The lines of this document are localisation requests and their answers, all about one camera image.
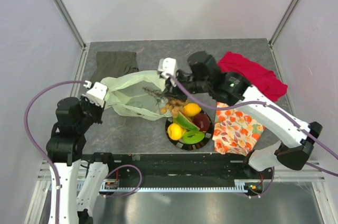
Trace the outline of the yellow orange fake mango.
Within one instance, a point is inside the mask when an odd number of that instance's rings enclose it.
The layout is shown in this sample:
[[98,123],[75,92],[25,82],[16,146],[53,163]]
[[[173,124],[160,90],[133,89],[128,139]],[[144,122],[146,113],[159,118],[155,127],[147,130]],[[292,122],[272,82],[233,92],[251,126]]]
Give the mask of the yellow orange fake mango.
[[183,107],[182,114],[186,117],[194,117],[201,112],[201,107],[196,103],[188,103]]

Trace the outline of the brown fake walnuts cluster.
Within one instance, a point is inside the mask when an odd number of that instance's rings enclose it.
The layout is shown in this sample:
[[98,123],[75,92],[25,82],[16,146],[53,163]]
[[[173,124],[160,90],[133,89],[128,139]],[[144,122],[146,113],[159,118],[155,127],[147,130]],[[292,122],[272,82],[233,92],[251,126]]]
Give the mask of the brown fake walnuts cluster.
[[179,112],[183,111],[189,101],[182,101],[173,97],[165,97],[160,90],[151,89],[149,87],[143,87],[143,90],[156,100],[156,106],[162,115],[171,115],[173,118],[177,118]]

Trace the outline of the fake watermelon slice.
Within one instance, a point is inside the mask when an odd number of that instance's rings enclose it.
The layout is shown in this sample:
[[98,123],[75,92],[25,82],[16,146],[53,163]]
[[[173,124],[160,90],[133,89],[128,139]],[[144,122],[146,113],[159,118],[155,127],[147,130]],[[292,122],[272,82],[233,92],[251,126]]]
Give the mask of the fake watermelon slice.
[[188,131],[200,130],[200,128],[197,125],[195,125],[190,118],[183,115],[180,111],[177,117],[173,119],[173,122],[180,125],[182,128],[187,129]]

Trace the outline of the dark red fake apple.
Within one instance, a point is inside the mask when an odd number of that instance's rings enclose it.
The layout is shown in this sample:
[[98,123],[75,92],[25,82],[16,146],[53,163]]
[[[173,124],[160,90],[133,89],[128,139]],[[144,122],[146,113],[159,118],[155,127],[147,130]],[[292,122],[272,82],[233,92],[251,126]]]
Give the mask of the dark red fake apple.
[[210,119],[205,113],[195,115],[193,123],[200,129],[201,132],[207,132],[210,127]]

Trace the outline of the pale green plastic bag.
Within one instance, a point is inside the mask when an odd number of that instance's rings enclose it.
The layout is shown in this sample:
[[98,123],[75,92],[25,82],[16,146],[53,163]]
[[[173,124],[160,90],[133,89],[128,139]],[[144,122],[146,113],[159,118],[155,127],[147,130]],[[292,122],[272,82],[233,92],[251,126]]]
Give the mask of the pale green plastic bag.
[[161,112],[167,104],[162,96],[165,79],[154,70],[130,73],[118,78],[106,77],[101,83],[108,87],[105,108],[113,108],[120,116],[140,117],[155,121],[171,117]]

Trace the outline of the yellow fake pear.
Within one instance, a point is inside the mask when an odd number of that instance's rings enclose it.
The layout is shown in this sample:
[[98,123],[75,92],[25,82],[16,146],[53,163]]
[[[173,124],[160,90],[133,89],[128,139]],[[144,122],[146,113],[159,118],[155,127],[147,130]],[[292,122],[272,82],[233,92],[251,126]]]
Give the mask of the yellow fake pear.
[[187,129],[181,127],[177,123],[172,123],[167,128],[167,133],[168,133],[169,138],[174,141],[180,140],[186,132],[187,132]]

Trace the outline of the green fake starfruit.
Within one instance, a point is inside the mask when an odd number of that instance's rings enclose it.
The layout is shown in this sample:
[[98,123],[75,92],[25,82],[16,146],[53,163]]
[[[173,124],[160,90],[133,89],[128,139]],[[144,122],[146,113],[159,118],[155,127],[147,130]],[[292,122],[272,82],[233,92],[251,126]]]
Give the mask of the green fake starfruit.
[[185,144],[196,144],[203,140],[205,133],[200,131],[188,131],[182,136],[182,140]]

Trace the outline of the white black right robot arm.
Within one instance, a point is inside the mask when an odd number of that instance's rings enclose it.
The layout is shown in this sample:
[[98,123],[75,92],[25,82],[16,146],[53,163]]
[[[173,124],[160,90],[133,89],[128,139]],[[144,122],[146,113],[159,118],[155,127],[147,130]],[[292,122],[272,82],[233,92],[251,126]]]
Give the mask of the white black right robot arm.
[[222,72],[214,57],[205,51],[190,55],[187,62],[190,74],[178,69],[176,59],[160,60],[158,73],[166,80],[165,97],[190,98],[202,105],[193,95],[208,93],[228,108],[250,115],[279,138],[276,144],[248,154],[242,164],[245,177],[255,178],[261,171],[278,165],[295,171],[306,165],[321,133],[321,124],[309,124],[285,112],[245,77],[236,72]]

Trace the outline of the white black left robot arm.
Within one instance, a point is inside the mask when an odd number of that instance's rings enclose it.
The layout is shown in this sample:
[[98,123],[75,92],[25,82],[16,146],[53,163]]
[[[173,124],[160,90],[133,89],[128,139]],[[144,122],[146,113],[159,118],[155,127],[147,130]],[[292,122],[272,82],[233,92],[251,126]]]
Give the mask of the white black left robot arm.
[[116,172],[111,153],[93,153],[89,170],[80,190],[78,172],[85,133],[102,122],[103,108],[86,97],[60,100],[55,111],[57,122],[46,145],[49,159],[58,174],[52,174],[51,212],[49,223],[93,223],[93,207],[105,178]]

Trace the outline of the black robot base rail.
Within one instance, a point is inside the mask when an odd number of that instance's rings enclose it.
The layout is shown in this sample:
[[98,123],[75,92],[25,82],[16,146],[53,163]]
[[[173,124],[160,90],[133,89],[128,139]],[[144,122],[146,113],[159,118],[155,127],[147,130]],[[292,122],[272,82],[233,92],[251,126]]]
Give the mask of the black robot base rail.
[[179,187],[226,187],[235,180],[271,178],[268,168],[259,173],[247,175],[242,161],[244,156],[218,153],[174,153],[174,154],[114,154],[113,168],[131,164],[142,173],[143,188]]

